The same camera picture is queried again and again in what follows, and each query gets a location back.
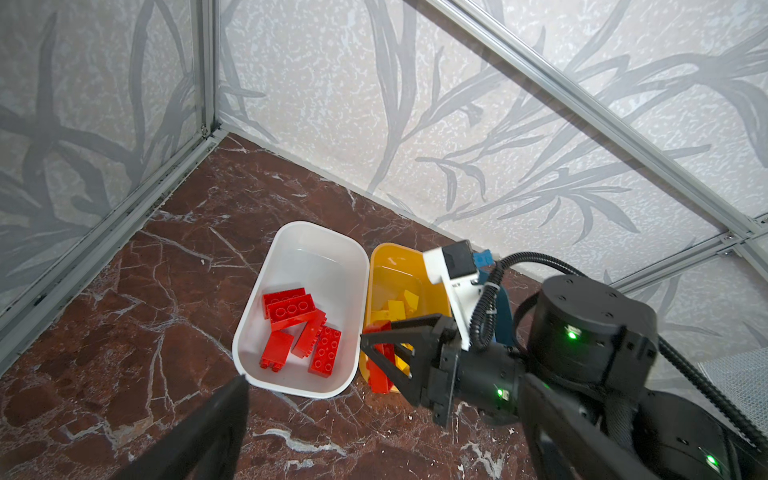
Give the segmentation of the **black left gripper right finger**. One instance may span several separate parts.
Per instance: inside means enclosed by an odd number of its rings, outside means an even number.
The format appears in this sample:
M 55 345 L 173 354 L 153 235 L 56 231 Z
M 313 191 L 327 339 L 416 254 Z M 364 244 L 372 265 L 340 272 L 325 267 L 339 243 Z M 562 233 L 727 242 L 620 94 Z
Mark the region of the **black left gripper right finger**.
M 656 477 L 531 374 L 522 377 L 518 407 L 539 479 Z

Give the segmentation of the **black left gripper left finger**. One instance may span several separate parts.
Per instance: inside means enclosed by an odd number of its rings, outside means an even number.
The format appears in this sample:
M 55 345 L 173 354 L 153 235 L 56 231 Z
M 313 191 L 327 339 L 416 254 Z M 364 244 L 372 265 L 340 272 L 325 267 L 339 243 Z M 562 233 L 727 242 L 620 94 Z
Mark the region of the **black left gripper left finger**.
M 249 413 L 249 383 L 238 375 L 115 479 L 232 479 Z

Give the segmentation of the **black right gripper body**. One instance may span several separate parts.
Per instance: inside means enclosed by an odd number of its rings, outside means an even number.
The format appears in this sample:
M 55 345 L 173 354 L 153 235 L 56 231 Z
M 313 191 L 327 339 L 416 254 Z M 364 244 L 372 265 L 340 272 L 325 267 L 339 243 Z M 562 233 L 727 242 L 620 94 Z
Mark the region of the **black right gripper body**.
M 436 350 L 428 369 L 428 407 L 434 423 L 448 427 L 457 402 L 474 407 L 489 425 L 518 422 L 522 357 L 499 343 L 482 351 L 462 349 L 456 322 L 443 315 L 432 333 Z

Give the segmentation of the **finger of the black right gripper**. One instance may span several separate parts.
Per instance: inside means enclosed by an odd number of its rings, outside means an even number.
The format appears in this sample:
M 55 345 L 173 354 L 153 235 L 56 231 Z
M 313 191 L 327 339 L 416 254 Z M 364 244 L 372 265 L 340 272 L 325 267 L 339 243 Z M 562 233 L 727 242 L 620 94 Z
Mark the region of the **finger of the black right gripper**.
M 409 349 L 405 344 L 380 344 L 362 349 L 411 405 L 444 407 L 444 375 L 439 368 L 439 346 L 420 345 Z M 396 360 L 388 358 L 388 353 L 406 362 L 409 374 L 401 371 L 396 366 Z
M 410 344 L 417 347 L 433 342 L 435 329 L 446 316 L 440 313 L 398 321 L 377 321 L 364 328 L 361 347 L 373 348 L 380 344 Z

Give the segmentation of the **small red lego brick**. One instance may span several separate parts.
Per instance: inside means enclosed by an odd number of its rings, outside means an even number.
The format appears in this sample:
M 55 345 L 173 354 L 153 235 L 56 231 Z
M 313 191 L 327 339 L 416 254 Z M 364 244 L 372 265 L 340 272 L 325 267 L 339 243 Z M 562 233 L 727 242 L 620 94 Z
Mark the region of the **small red lego brick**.
M 272 331 L 262 353 L 259 365 L 262 369 L 279 372 L 286 364 L 294 336 L 283 330 Z

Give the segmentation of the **yellow lego brick cluster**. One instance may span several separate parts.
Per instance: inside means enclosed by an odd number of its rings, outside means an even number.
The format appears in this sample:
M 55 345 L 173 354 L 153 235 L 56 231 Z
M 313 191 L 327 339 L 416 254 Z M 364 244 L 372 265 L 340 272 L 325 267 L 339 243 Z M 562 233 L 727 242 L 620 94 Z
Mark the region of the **yellow lego brick cluster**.
M 395 322 L 407 318 L 407 309 L 404 301 L 389 300 L 385 307 L 371 312 L 370 321 L 375 322 Z
M 412 313 L 418 309 L 420 297 L 409 290 L 404 290 L 402 293 L 402 301 L 405 304 L 406 311 Z

